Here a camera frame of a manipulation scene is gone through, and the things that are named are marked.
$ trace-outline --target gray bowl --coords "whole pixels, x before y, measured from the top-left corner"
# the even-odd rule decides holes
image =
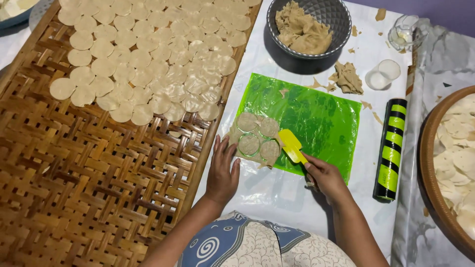
[[[341,0],[294,0],[303,8],[305,14],[310,14],[318,22],[330,25],[333,31],[332,43],[324,54],[308,55],[299,53],[284,45],[279,38],[279,30],[276,25],[276,12],[281,11],[290,0],[274,0],[267,11],[267,27],[269,28],[272,39],[289,55],[303,59],[319,59],[329,57],[339,52],[348,42],[352,32],[352,17]]]

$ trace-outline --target bowl rim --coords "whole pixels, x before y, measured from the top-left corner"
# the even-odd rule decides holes
[[[440,222],[448,231],[448,234],[452,235],[456,241],[468,249],[467,252],[470,253],[471,256],[475,256],[475,240],[471,239],[467,233],[465,233],[445,203],[437,183],[434,168],[434,139],[442,117],[457,101],[471,94],[475,94],[475,86],[460,89],[447,96],[430,112],[426,124],[424,125],[419,144],[419,168],[427,196]]]
[[[267,9],[267,27],[269,28],[269,31],[271,32],[271,36],[272,36],[272,39],[274,40],[274,42],[276,42],[277,45],[280,46],[288,54],[293,55],[295,57],[304,58],[304,59],[325,58],[325,57],[329,57],[329,56],[335,54],[337,51],[341,50],[346,45],[348,40],[350,39],[351,29],[352,29],[352,17],[351,17],[351,14],[350,14],[349,10],[348,10],[348,7],[345,5],[345,3],[342,0],[333,0],[333,1],[343,5],[343,8],[345,9],[346,14],[348,14],[348,19],[350,20],[350,26],[348,27],[348,31],[347,31],[345,40],[339,46],[337,46],[335,49],[333,49],[331,51],[327,51],[323,54],[318,54],[318,55],[310,55],[310,54],[300,53],[300,52],[297,52],[295,50],[290,49],[288,46],[286,46],[285,44],[283,44],[279,40],[279,38],[277,37],[278,32],[274,32],[271,25],[270,25],[270,20],[271,20],[270,10],[271,10],[271,7],[274,5],[275,1],[276,0],[272,0],[272,2],[269,5],[269,8]]]

